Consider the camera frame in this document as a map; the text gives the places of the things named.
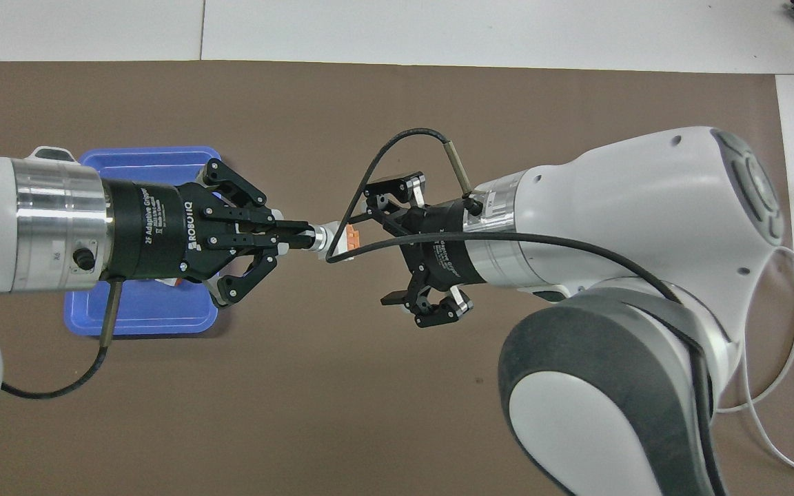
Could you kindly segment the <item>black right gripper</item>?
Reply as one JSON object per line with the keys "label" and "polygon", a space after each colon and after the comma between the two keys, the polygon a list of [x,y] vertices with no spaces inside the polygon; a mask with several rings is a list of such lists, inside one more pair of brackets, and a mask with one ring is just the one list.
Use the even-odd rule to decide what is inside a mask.
{"label": "black right gripper", "polygon": [[[451,200],[426,207],[423,200],[426,178],[423,174],[390,176],[368,183],[363,188],[366,206],[363,213],[349,219],[350,224],[375,220],[388,233],[438,234],[464,231],[466,210],[462,200]],[[419,329],[450,324],[473,310],[469,296],[456,285],[482,285],[485,279],[474,267],[463,240],[416,242],[401,245],[401,253],[412,273],[407,290],[395,290],[381,298],[384,307],[397,305],[415,318]],[[432,289],[445,292],[441,301],[430,302]]]}

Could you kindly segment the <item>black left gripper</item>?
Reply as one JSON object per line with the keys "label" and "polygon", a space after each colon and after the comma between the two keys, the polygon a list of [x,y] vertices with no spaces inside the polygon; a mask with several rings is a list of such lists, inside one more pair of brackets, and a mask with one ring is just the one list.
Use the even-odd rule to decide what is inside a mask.
{"label": "black left gripper", "polygon": [[[273,272],[281,245],[287,250],[312,245],[311,224],[277,218],[267,195],[223,160],[209,159],[196,181],[173,186],[102,180],[112,216],[102,280],[207,280],[212,302],[230,307]],[[271,235],[221,235],[223,226],[214,222],[236,232]],[[252,257],[245,273],[211,278],[223,270],[223,250],[234,251],[230,258]]]}

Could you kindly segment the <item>orange white rotary switch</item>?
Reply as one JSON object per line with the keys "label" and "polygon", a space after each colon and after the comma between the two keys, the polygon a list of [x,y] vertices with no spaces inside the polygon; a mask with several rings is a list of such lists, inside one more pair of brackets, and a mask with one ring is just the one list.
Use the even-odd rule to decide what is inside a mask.
{"label": "orange white rotary switch", "polygon": [[303,250],[315,252],[319,260],[326,261],[330,249],[333,249],[331,256],[339,256],[361,247],[359,231],[352,224],[344,226],[339,236],[337,236],[339,222],[312,224],[311,227],[311,230],[305,232],[311,236],[311,245]]}

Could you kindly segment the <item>blue plastic tray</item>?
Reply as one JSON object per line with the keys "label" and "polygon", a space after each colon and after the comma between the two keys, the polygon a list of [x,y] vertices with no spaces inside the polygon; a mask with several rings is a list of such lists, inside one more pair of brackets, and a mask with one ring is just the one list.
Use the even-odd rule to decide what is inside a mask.
{"label": "blue plastic tray", "polygon": [[[182,185],[196,178],[208,160],[220,154],[206,145],[91,149],[79,163],[95,169],[101,178],[118,178]],[[108,299],[108,285],[64,296],[63,321],[79,336],[98,336]],[[160,280],[127,280],[117,314],[114,335],[192,335],[209,329],[218,309],[202,285]]]}

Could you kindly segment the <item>brown paper table mat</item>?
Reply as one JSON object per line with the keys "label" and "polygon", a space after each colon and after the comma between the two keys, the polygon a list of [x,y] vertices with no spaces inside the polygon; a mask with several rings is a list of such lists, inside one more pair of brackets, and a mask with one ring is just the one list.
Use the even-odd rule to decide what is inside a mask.
{"label": "brown paper table mat", "polygon": [[[429,127],[474,183],[690,125],[740,135],[788,203],[778,76],[236,61],[0,63],[0,156],[207,145],[290,219],[338,220],[377,151]],[[114,342],[53,401],[0,397],[0,496],[554,496],[501,409],[532,295],[467,290],[417,329],[391,248],[291,252],[193,337]]]}

